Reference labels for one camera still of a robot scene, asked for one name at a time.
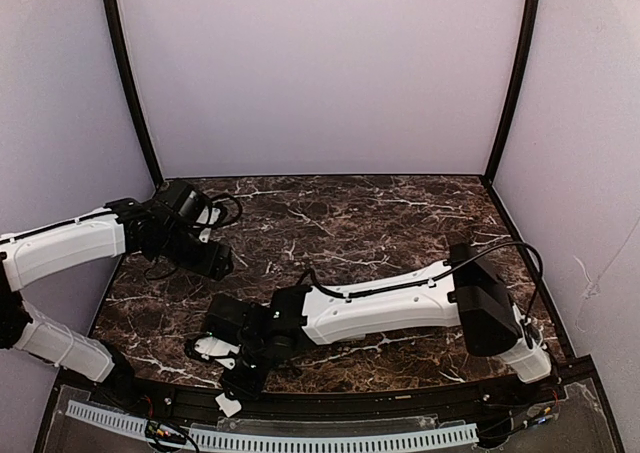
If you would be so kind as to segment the white battery cover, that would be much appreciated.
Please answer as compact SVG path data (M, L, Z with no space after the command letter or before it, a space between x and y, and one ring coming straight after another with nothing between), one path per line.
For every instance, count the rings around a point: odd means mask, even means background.
M225 393L221 393L215 398L220 411L226 417L233 417L242 410L242 404L239 400L229 398Z

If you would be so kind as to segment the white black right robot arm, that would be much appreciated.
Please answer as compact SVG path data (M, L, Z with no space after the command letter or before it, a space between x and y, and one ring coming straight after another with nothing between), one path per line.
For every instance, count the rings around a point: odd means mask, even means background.
M460 327L467 352L496 357L525 383L552 373L542 334L487 260L464 243L446 260L370 282L327 287L314 270L268 305L217 294L189 354L218 362L229 399L254 399L276 366L316 346L417 327Z

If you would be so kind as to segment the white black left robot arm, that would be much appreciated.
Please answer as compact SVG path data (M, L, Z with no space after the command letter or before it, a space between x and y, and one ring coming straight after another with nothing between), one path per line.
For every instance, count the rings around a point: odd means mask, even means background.
M165 259L177 269L221 280L233 268L229 246L210 235L238 222L240 201L209 196L184 180L148 200L123 198L78 216L1 237L1 347L121 386L134 369L114 346L75 331L25 298L51 278L104 269L126 255Z

